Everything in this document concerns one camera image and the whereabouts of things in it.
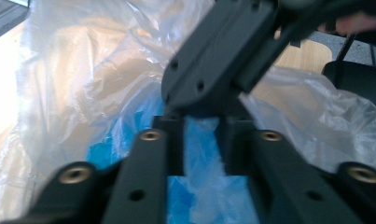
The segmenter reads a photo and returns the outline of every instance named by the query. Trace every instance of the black metal bracket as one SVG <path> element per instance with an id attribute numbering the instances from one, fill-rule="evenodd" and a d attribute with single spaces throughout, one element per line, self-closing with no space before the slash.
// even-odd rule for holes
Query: black metal bracket
<path id="1" fill-rule="evenodd" d="M 225 170 L 248 176 L 262 223 L 376 223 L 376 170 L 313 168 L 280 133 L 257 130 L 237 100 L 290 41 L 360 9 L 376 13 L 376 0 L 217 1 L 168 65 L 166 114 L 136 135 L 128 159 L 105 171 L 87 162 L 62 168 L 25 217 L 3 223 L 165 223 L 167 175 L 183 175 L 186 114 L 221 117 Z"/>

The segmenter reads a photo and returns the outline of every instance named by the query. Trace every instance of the screw hole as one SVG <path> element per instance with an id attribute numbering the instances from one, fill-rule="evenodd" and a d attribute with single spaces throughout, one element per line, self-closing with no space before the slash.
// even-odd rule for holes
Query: screw hole
<path id="1" fill-rule="evenodd" d="M 160 138 L 160 134 L 156 132 L 141 133 L 140 138 L 144 141 L 155 141 Z"/>
<path id="2" fill-rule="evenodd" d="M 139 202 L 145 198 L 145 193 L 143 190 L 138 189 L 130 193 L 130 200 L 133 202 Z"/>
<path id="3" fill-rule="evenodd" d="M 78 166 L 63 172 L 60 175 L 59 180 L 63 184 L 77 184 L 89 178 L 90 175 L 91 170 L 89 168 Z"/>
<path id="4" fill-rule="evenodd" d="M 256 1 L 255 3 L 252 4 L 251 8 L 252 8 L 253 11 L 258 11 L 259 6 L 260 6 L 259 1 Z"/>
<path id="5" fill-rule="evenodd" d="M 171 68 L 172 68 L 173 70 L 177 70 L 177 69 L 178 69 L 178 66 L 179 66 L 179 64 L 178 64 L 178 61 L 177 61 L 177 60 L 174 60 L 174 61 L 171 62 Z"/>
<path id="6" fill-rule="evenodd" d="M 197 83 L 197 91 L 198 92 L 202 92 L 204 90 L 204 82 L 203 81 L 199 81 Z"/>
<path id="7" fill-rule="evenodd" d="M 271 141 L 271 142 L 278 142 L 282 139 L 281 135 L 278 133 L 271 133 L 271 132 L 266 132 L 262 133 L 260 135 L 264 140 L 266 141 Z"/>
<path id="8" fill-rule="evenodd" d="M 308 190 L 308 191 L 306 192 L 306 195 L 307 195 L 307 197 L 309 197 L 311 200 L 318 201 L 318 202 L 322 202 L 322 201 L 324 201 L 324 197 L 323 197 L 320 193 L 318 193 L 318 192 L 316 192 L 316 191 L 314 191 L 314 190 Z"/>
<path id="9" fill-rule="evenodd" d="M 376 184 L 376 173 L 370 169 L 354 166 L 348 169 L 348 174 L 360 182 Z"/>

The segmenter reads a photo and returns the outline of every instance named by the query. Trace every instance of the black chair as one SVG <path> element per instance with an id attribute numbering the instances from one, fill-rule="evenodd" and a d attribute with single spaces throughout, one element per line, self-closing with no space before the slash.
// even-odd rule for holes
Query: black chair
<path id="1" fill-rule="evenodd" d="M 345 55 L 355 40 L 376 46 L 376 32 L 347 36 L 336 61 L 327 63 L 322 74 L 337 89 L 354 92 L 376 105 L 376 67 L 344 61 Z"/>

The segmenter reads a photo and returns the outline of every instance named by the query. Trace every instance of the blue plastic bag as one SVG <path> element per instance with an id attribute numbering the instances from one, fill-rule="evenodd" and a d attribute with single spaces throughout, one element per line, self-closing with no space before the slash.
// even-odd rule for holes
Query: blue plastic bag
<path id="1" fill-rule="evenodd" d="M 161 115 L 160 83 L 148 82 L 123 106 L 103 143 L 91 147 L 88 161 L 104 168 L 129 154 L 134 136 Z M 184 177 L 169 177 L 168 223 L 258 223 L 246 179 L 225 176 L 214 130 L 217 119 L 187 118 Z"/>

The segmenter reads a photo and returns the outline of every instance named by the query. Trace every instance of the transparent plastic sheet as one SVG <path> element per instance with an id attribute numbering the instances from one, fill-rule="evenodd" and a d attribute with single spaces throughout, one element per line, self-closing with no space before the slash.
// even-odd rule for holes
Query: transparent plastic sheet
<path id="1" fill-rule="evenodd" d="M 32 1 L 19 49 L 18 125 L 0 153 L 0 219 L 28 208 L 55 169 L 86 159 L 212 5 Z"/>
<path id="2" fill-rule="evenodd" d="M 85 159 L 105 167 L 128 155 L 133 136 L 161 112 L 168 59 L 211 5 L 34 1 L 21 45 L 19 125 L 0 155 L 0 219 L 27 208 L 54 169 Z M 369 101 L 320 75 L 280 68 L 253 96 L 241 99 L 259 128 L 285 134 L 310 163 L 329 171 L 342 161 L 376 167 Z M 223 174 L 216 125 L 188 118 L 187 177 L 169 179 L 169 223 L 258 223 L 245 179 Z"/>

